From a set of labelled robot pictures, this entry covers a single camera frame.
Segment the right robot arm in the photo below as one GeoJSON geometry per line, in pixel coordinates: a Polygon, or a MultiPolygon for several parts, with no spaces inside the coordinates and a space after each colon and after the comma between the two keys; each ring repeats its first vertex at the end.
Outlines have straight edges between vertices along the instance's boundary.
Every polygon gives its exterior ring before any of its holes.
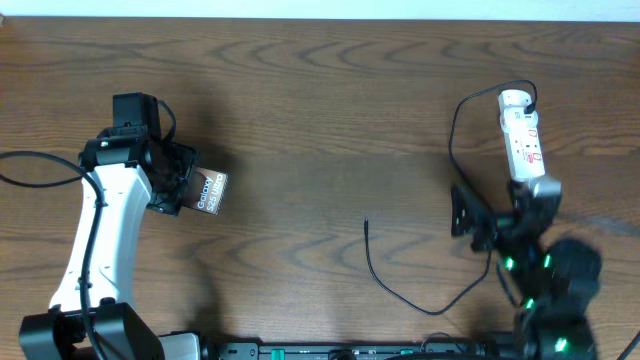
{"type": "Polygon", "coordinates": [[[451,188],[454,237],[470,234],[475,252],[495,251],[521,300],[514,319],[514,347],[524,359],[596,359],[586,317],[600,290],[600,253],[564,238],[541,242],[562,199],[559,181],[542,176],[508,185],[513,210],[496,213],[462,185],[451,188]]]}

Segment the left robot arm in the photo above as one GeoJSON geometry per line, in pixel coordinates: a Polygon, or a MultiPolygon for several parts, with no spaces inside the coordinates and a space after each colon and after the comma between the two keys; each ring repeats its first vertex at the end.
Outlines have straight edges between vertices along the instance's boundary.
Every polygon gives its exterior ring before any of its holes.
{"type": "Polygon", "coordinates": [[[195,332],[158,336],[135,311],[133,277],[146,210],[179,213],[196,151],[161,130],[166,104],[144,93],[113,98],[113,124],[71,170],[83,205],[72,253],[47,312],[23,319],[28,359],[203,359],[195,332]]]}

